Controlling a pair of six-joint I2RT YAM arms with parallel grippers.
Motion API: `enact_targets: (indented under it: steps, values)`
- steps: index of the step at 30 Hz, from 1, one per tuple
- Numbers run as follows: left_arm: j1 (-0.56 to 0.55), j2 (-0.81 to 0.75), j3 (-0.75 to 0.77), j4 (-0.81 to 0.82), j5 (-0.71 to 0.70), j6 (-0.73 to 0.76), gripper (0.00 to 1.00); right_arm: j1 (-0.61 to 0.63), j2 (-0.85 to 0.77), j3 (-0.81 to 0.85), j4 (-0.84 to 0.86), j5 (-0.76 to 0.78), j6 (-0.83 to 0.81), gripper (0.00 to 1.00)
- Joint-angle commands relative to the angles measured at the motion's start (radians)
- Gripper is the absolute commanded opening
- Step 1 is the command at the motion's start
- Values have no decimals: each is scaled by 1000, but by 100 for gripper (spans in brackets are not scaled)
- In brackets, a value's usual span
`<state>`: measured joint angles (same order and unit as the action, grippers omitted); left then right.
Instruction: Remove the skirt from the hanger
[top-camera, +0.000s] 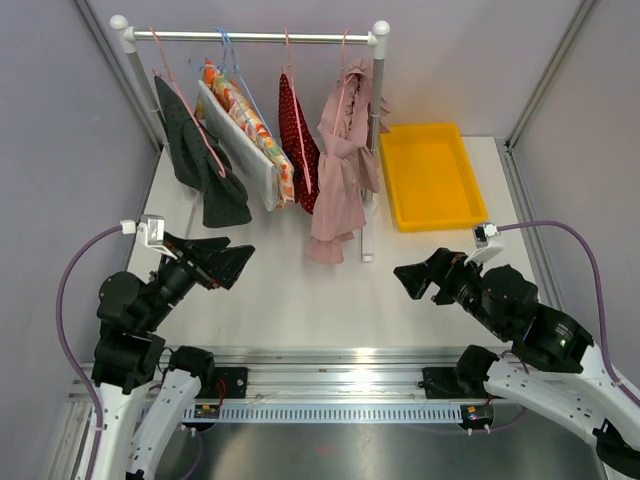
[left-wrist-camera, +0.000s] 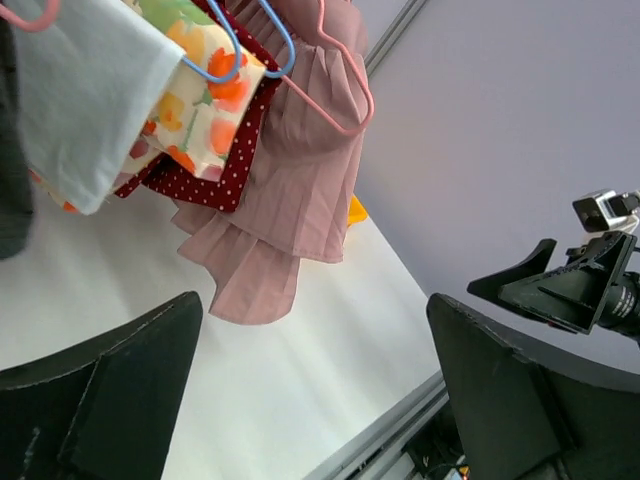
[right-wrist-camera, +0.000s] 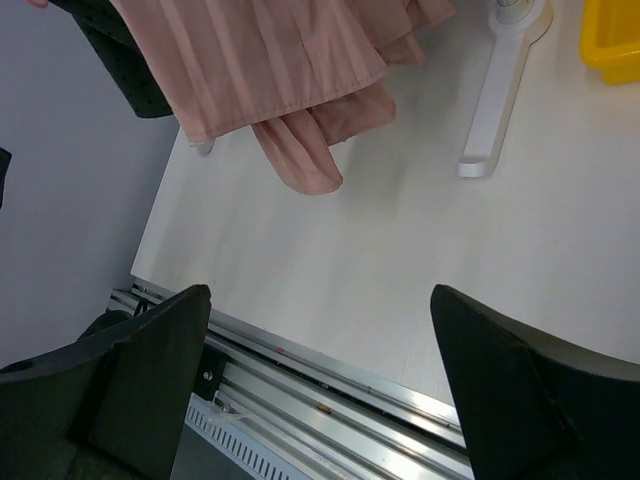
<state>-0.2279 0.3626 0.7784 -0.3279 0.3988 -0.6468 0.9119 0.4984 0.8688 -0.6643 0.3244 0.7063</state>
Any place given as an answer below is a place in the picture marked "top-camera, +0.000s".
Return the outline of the red dotted skirt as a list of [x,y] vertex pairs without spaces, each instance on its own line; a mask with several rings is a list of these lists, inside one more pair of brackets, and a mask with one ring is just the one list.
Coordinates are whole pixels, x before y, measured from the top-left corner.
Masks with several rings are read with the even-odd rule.
[[295,202],[300,204],[305,212],[312,215],[319,194],[318,164],[320,151],[309,131],[299,100],[298,109],[300,112],[301,128],[311,178],[311,194],[309,194],[306,189],[289,78],[285,73],[282,73],[279,78],[278,96],[278,124],[282,148],[294,167],[293,182]]

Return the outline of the blue wire hanger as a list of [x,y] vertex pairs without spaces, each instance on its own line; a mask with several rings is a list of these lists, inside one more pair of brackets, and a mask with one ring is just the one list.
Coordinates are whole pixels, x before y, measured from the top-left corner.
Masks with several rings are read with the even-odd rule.
[[235,76],[241,78],[241,68],[235,52],[233,41],[229,33],[222,27],[216,27],[221,44],[221,54],[218,61],[205,57],[200,63],[193,59],[188,60],[188,66],[193,74],[200,74],[205,83],[211,83],[215,74]]
[[[222,27],[218,27],[217,28],[218,33],[221,35],[221,42],[222,42],[222,46],[223,46],[223,53],[222,53],[222,57],[221,57],[221,65],[219,67],[219,70],[225,74],[227,70],[230,70],[233,74],[235,74],[238,79],[240,80],[240,82],[242,83],[244,90],[246,92],[246,94],[248,95],[248,98],[250,99],[253,109],[254,111],[257,113],[257,115],[259,116],[260,120],[262,121],[266,131],[268,132],[269,135],[272,135],[272,132],[266,122],[266,120],[264,119],[264,116],[262,115],[260,109],[258,108],[258,105],[256,104],[251,90],[249,89],[248,85],[246,84],[242,74],[241,74],[241,70],[240,70],[240,65],[237,59],[237,55],[235,53],[235,49],[234,49],[234,45],[233,45],[233,41],[231,39],[231,37],[229,36],[229,34],[222,28]],[[231,57],[231,67],[228,67],[227,65],[227,54],[230,54]]]

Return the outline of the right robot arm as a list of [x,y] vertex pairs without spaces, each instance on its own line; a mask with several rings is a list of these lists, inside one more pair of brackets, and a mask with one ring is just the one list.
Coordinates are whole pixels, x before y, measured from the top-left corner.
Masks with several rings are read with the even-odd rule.
[[470,345],[454,369],[456,389],[516,402],[593,446],[617,472],[639,476],[639,390],[614,367],[576,320],[539,302],[538,289],[509,265],[484,271],[462,252],[439,248],[398,266],[395,276],[418,300],[436,285],[435,304],[457,304],[543,378],[530,376],[484,347]]

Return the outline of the orange floral skirt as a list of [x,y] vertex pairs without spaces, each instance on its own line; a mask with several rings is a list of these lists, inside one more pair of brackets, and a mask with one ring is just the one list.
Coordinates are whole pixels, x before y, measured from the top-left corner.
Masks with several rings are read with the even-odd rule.
[[[280,209],[288,204],[294,203],[294,167],[272,135],[269,135],[266,131],[262,121],[254,111],[251,102],[247,100],[240,89],[224,75],[215,74],[212,82],[205,84],[211,89],[219,103],[224,110],[230,114],[235,123],[242,128],[254,144],[275,166],[278,175],[279,189],[279,202],[275,209]],[[200,95],[198,95],[196,110],[205,121]]]

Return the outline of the white skirt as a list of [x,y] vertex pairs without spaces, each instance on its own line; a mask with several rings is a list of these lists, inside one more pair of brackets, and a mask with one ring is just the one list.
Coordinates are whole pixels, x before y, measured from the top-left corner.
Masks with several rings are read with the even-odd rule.
[[264,207],[273,211],[279,202],[275,166],[224,110],[211,89],[198,81],[206,128],[221,144],[228,157],[258,189]]

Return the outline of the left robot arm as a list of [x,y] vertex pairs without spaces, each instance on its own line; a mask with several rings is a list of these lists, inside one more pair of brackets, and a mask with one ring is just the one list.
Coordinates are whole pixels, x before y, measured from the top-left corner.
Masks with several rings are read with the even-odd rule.
[[100,401],[92,421],[99,446],[93,479],[152,479],[173,431],[196,397],[227,393],[212,352],[193,346],[175,349],[160,391],[143,408],[165,340],[156,331],[196,285],[231,289],[255,248],[234,246],[227,237],[182,239],[169,233],[143,237],[161,255],[148,281],[131,272],[108,277],[99,290],[100,339],[91,378]]

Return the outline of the dusty pink ruffled skirt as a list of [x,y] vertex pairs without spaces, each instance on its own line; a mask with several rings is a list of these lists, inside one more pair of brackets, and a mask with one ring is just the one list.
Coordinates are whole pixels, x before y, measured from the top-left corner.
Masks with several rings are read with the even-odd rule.
[[343,262],[342,244],[366,225],[361,190],[379,191],[377,167],[367,147],[373,65],[365,59],[355,59],[345,73],[346,89],[336,136],[332,132],[341,79],[329,94],[318,125],[324,149],[319,157],[319,194],[307,255],[326,265]]

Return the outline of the dark grey dotted skirt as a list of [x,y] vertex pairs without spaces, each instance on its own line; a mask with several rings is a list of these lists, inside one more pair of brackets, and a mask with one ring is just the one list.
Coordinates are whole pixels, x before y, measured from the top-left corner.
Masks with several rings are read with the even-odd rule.
[[202,194],[203,225],[224,228],[250,223],[247,190],[233,172],[218,139],[193,121],[165,80],[156,76],[154,83],[174,174],[179,182]]

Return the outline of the pink wire hanger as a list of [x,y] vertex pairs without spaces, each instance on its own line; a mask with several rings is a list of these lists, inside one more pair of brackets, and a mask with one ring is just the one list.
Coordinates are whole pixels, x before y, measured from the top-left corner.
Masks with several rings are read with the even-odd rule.
[[333,127],[333,132],[332,135],[336,136],[337,134],[337,130],[338,130],[338,125],[339,125],[339,117],[340,117],[340,113],[342,110],[342,105],[343,105],[343,101],[344,101],[344,94],[345,94],[345,89],[346,89],[346,73],[345,73],[345,45],[346,45],[346,38],[348,36],[348,34],[350,33],[350,30],[347,29],[344,31],[342,40],[341,40],[341,81],[340,81],[340,95],[339,95],[339,101],[338,101],[338,106],[336,109],[336,115],[335,115],[335,119],[334,119],[334,127]]
[[213,157],[213,159],[217,163],[219,176],[221,178],[223,178],[223,179],[226,178],[227,175],[226,175],[225,165],[223,164],[223,162],[221,161],[221,159],[217,155],[215,149],[212,147],[212,145],[208,141],[207,135],[205,134],[203,127],[201,126],[200,122],[198,121],[198,119],[196,118],[195,114],[191,110],[191,107],[188,104],[188,102],[187,102],[182,90],[180,89],[179,85],[177,84],[175,76],[174,76],[174,74],[171,71],[171,68],[169,66],[168,59],[167,59],[166,54],[165,54],[165,50],[164,50],[164,48],[162,46],[162,43],[161,43],[158,35],[156,34],[156,31],[151,26],[148,26],[147,29],[148,29],[149,33],[151,34],[151,36],[153,38],[153,41],[155,42],[155,44],[156,44],[156,46],[157,46],[157,48],[159,50],[159,53],[160,53],[160,56],[161,56],[161,59],[162,59],[162,63],[163,63],[165,72],[166,72],[166,74],[168,76],[170,84],[172,85],[172,87],[175,90],[177,96],[179,97],[181,103],[183,104],[184,108],[186,109],[187,114],[188,114],[189,118],[191,119],[192,123],[194,124],[196,130],[198,131],[198,133],[199,133],[199,135],[200,135],[205,147],[207,148],[207,150],[209,151],[209,153],[211,154],[211,156]]
[[288,76],[289,76],[289,86],[291,89],[292,103],[293,103],[294,115],[296,120],[296,128],[297,128],[298,139],[300,143],[304,178],[306,182],[307,192],[311,194],[311,189],[312,189],[311,178],[310,178],[309,166],[306,158],[304,137],[303,137],[302,128],[301,128],[302,125],[301,125],[301,119],[300,119],[300,112],[298,109],[298,99],[297,99],[296,90],[295,90],[292,49],[291,49],[289,32],[286,28],[284,28],[284,35],[285,35],[285,48],[287,52],[287,70],[288,70]]

